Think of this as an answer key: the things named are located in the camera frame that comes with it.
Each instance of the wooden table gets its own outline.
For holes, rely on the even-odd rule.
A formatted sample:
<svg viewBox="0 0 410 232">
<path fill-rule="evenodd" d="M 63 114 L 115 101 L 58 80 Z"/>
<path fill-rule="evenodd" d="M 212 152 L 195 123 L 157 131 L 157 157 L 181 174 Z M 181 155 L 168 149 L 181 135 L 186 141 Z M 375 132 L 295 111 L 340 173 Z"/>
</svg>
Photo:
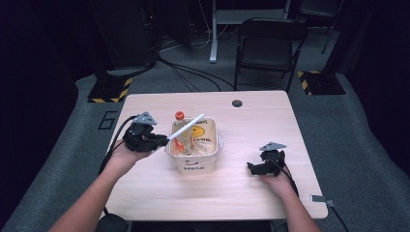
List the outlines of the wooden table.
<svg viewBox="0 0 410 232">
<path fill-rule="evenodd" d="M 243 105 L 234 107 L 235 100 Z M 106 205 L 110 213 L 148 221 L 285 218 L 280 200 L 247 167 L 247 162 L 261 163 L 259 148 L 273 141 L 287 145 L 285 161 L 310 215 L 324 218 L 328 214 L 323 203 L 309 199 L 322 192 L 285 92 L 129 95 L 116 130 L 130 116 L 148 111 L 158 123 L 153 132 L 169 135 L 178 110 L 191 117 L 204 113 L 217 122 L 223 149 L 216 171 L 182 175 L 160 148 L 120 179 Z"/>
</svg>

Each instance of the gray carpet floor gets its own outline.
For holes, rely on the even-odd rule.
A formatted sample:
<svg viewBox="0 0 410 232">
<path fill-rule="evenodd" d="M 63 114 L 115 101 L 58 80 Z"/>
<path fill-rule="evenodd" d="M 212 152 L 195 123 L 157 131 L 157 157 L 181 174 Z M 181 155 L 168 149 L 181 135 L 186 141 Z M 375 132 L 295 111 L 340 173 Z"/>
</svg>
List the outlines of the gray carpet floor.
<svg viewBox="0 0 410 232">
<path fill-rule="evenodd" d="M 310 33 L 297 71 L 322 70 L 335 37 L 326 54 L 322 55 L 325 35 Z M 233 83 L 235 43 L 234 36 L 220 42 L 216 64 L 208 61 L 209 43 L 200 49 L 173 47 L 160 52 L 160 56 Z M 206 79 L 182 74 L 202 92 L 218 90 Z M 239 86 L 242 91 L 277 84 L 262 78 L 250 82 L 245 75 Z M 263 75 L 249 73 L 256 78 Z M 369 130 L 361 103 L 345 76 L 338 74 L 337 78 L 346 95 L 337 96 L 307 96 L 297 75 L 293 78 L 289 99 L 320 187 L 328 199 L 335 200 L 336 209 L 350 231 L 410 231 L 409 178 L 390 160 Z M 108 113 L 111 118 L 118 118 L 123 103 L 87 103 L 95 81 L 96 78 L 90 75 L 76 82 L 79 96 L 73 114 L 43 169 L 2 231 L 46 231 L 97 177 L 114 133 L 113 129 L 99 130 L 100 122 L 107 111 L 112 111 Z M 222 91 L 232 91 L 230 85 L 215 81 Z M 189 91 L 171 68 L 158 62 L 151 70 L 133 79 L 129 94 Z M 343 231 L 332 211 L 317 223 L 323 231 Z"/>
</svg>

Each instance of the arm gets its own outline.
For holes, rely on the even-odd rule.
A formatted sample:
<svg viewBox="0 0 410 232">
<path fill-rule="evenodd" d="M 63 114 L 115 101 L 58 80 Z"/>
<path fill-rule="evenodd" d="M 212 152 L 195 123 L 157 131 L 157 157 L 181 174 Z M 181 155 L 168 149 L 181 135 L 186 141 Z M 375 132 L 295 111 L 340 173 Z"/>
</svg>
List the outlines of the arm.
<svg viewBox="0 0 410 232">
<path fill-rule="evenodd" d="M 49 231 L 95 231 L 103 208 L 117 181 L 138 160 L 151 153 L 136 153 L 121 144 L 114 150 L 102 174 L 49 229 Z"/>
<path fill-rule="evenodd" d="M 268 184 L 272 191 L 283 202 L 287 217 L 287 226 L 292 232 L 316 232 L 320 231 L 316 223 L 310 217 L 305 206 L 302 204 L 295 190 L 290 185 L 289 178 L 282 172 L 277 177 L 273 175 L 259 176 L 259 179 Z"/>
</svg>

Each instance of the bottle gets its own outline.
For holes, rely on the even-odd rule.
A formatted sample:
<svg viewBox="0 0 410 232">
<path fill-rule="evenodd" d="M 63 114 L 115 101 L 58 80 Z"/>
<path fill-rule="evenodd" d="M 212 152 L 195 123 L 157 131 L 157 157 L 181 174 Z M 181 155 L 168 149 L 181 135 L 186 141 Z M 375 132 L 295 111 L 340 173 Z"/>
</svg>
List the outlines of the bottle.
<svg viewBox="0 0 410 232">
<path fill-rule="evenodd" d="M 185 120 L 184 112 L 178 111 L 175 113 L 175 127 L 177 130 L 181 129 L 184 125 L 187 124 Z M 188 128 L 183 133 L 178 135 L 175 139 L 175 145 L 179 150 L 180 155 L 190 155 L 193 152 L 193 137 L 192 137 L 192 128 Z"/>
</svg>

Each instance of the white stick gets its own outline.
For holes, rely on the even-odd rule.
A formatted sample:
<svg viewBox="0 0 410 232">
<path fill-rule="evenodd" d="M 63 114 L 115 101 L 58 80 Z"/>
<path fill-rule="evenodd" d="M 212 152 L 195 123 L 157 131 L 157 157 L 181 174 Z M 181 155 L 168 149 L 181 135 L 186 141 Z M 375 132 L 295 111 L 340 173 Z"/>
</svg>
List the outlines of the white stick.
<svg viewBox="0 0 410 232">
<path fill-rule="evenodd" d="M 199 120 L 201 120 L 201 118 L 203 118 L 205 115 L 204 114 L 200 114 L 198 117 L 196 117 L 195 119 L 193 119 L 192 121 L 190 121 L 188 124 L 184 125 L 181 129 L 179 129 L 178 131 L 174 132 L 171 136 L 168 137 L 169 141 L 171 141 L 172 139 L 176 138 L 178 135 L 180 135 L 182 132 L 186 131 L 188 128 L 190 128 L 190 126 L 194 125 L 196 122 L 198 122 Z"/>
</svg>

